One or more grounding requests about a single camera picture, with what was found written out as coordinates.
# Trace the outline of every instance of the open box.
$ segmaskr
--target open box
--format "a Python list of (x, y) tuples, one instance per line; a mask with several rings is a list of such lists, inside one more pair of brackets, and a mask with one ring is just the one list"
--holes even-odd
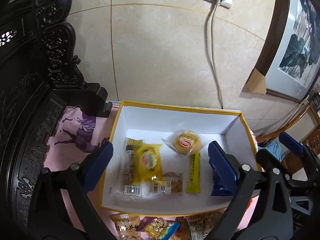
[[(179, 158), (162, 141), (179, 129), (194, 131), (208, 141), (200, 151), (200, 194), (185, 191), (190, 176), (189, 158)], [(183, 173), (183, 196), (163, 194), (129, 201), (119, 198), (116, 192), (126, 137), (144, 139), (148, 144), (163, 144), (160, 149), (163, 171)], [(113, 157), (100, 179), (100, 206), (147, 216), (186, 216), (227, 207), (232, 197), (211, 196), (213, 171), (209, 165), (208, 144), (214, 140), (240, 164), (261, 170), (255, 162), (254, 141), (241, 112), (122, 101), (110, 136)]]

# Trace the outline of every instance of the round pastry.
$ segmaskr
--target round pastry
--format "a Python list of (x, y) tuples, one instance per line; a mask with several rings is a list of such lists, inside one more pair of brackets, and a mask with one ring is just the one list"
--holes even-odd
[(178, 135), (174, 140), (175, 149), (185, 155), (194, 154), (201, 149), (201, 139), (190, 131)]

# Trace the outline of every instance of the blue wrapper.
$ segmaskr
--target blue wrapper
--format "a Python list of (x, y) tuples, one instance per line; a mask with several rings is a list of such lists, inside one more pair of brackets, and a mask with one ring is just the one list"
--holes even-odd
[(180, 223), (166, 221), (163, 218), (145, 217), (145, 224), (137, 231), (145, 232), (157, 240), (168, 240), (178, 229)]

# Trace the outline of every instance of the screw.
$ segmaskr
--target screw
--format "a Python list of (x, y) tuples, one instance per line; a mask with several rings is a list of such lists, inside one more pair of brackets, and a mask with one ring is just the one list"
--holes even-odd
[(73, 171), (76, 171), (77, 169), (79, 169), (79, 164), (78, 163), (73, 163), (73, 164), (71, 164), (71, 166), (70, 166), (70, 169), (72, 169)]
[(273, 173), (276, 174), (276, 175), (279, 175), (280, 174), (280, 170), (278, 168), (273, 168)]
[(251, 169), (251, 167), (250, 167), (248, 164), (243, 164), (243, 165), (242, 165), (242, 169), (243, 169), (244, 171), (249, 171), (249, 170)]
[(48, 171), (49, 171), (48, 168), (43, 168), (43, 169), (41, 169), (41, 173), (42, 173), (42, 174), (46, 174), (46, 173), (48, 173)]

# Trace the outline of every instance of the picture frame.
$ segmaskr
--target picture frame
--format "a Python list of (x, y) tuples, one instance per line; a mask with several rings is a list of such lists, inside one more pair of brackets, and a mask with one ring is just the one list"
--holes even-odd
[(301, 102), (320, 68), (320, 0), (276, 0), (269, 32), (255, 68), (267, 93)]

